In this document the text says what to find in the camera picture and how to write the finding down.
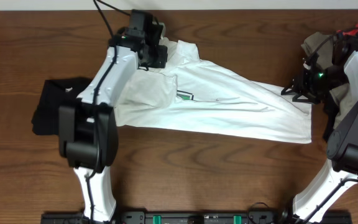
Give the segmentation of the white t-shirt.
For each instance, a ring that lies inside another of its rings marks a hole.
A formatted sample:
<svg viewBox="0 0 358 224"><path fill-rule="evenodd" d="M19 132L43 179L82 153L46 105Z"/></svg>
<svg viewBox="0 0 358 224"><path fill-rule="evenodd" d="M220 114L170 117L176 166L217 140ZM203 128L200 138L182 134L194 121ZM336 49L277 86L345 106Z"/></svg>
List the white t-shirt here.
<svg viewBox="0 0 358 224"><path fill-rule="evenodd" d="M118 126L311 142L309 104L200 59L195 44L163 39L162 45L165 68L135 72L114 109Z"/></svg>

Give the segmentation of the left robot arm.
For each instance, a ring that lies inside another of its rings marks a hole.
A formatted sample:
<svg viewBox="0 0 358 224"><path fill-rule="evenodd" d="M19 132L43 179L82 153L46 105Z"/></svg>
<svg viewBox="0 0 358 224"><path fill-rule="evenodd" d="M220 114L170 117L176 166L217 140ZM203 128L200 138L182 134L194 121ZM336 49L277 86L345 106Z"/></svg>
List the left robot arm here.
<svg viewBox="0 0 358 224"><path fill-rule="evenodd" d="M80 181L85 223L112 222L116 200L110 169L118 149L114 107L139 68L165 66L167 47L161 39L115 35L94 79L58 109L59 151Z"/></svg>

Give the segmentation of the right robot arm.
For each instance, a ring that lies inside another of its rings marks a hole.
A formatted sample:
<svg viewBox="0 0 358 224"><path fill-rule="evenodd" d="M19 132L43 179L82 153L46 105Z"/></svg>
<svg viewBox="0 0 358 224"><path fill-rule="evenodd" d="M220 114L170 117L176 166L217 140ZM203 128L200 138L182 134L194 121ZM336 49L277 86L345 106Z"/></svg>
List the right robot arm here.
<svg viewBox="0 0 358 224"><path fill-rule="evenodd" d="M278 223L351 223L349 212L331 211L331 205L349 188L358 184L358 28L340 30L333 40L332 66L318 66L314 50L304 59L303 71L281 94L292 94L297 103L324 103L329 122L324 132L327 159L323 168L304 191L295 195ZM334 88L349 85L355 101L337 126L339 108L330 94Z"/></svg>

